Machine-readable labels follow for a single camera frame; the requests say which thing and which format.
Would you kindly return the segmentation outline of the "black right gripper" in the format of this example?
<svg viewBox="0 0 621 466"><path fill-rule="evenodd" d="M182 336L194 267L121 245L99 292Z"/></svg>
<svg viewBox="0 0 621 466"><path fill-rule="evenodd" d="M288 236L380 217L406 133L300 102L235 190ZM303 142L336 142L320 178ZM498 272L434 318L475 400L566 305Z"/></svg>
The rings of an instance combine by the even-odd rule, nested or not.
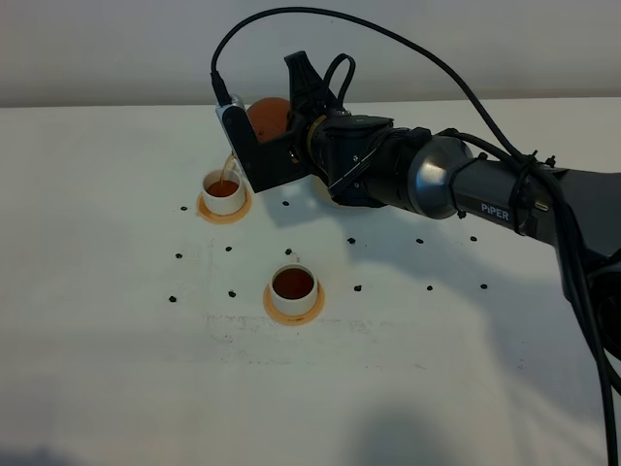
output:
<svg viewBox="0 0 621 466"><path fill-rule="evenodd" d="M344 112L343 100L349 88L346 73L341 88L335 94L330 84L338 67L349 62L349 55L340 53L320 76L305 51L298 51L284 58L289 77L289 110L284 140L287 148L299 163L324 165L324 156L317 139L319 126L328 118Z"/></svg>

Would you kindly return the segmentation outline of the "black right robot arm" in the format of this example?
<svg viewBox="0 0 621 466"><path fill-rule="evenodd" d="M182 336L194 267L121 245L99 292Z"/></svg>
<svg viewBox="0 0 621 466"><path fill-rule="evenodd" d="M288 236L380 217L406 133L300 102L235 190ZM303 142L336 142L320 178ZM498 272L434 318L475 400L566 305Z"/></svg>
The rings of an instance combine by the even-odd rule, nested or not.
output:
<svg viewBox="0 0 621 466"><path fill-rule="evenodd" d="M351 207L394 206L444 219L472 214L556 245L565 203L595 308L620 307L620 177L530 159L503 162L476 138L447 129L397 128L355 116L304 52L287 56L290 119L305 127L296 151L331 199Z"/></svg>

